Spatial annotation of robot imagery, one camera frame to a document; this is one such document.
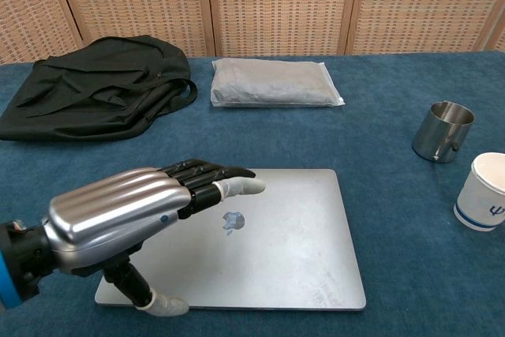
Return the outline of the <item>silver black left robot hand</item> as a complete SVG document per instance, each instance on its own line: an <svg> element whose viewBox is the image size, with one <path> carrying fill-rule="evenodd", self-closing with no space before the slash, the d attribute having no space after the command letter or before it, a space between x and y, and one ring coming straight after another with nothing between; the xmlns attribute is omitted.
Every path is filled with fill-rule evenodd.
<svg viewBox="0 0 505 337"><path fill-rule="evenodd" d="M180 316L188 312L187 302L149 285L130 263L130 255L179 220L226 198L256 195L265 188L249 169L201 159L142 167L54 197L43 229L60 271L83 277L102 271L138 310Z"/></svg>

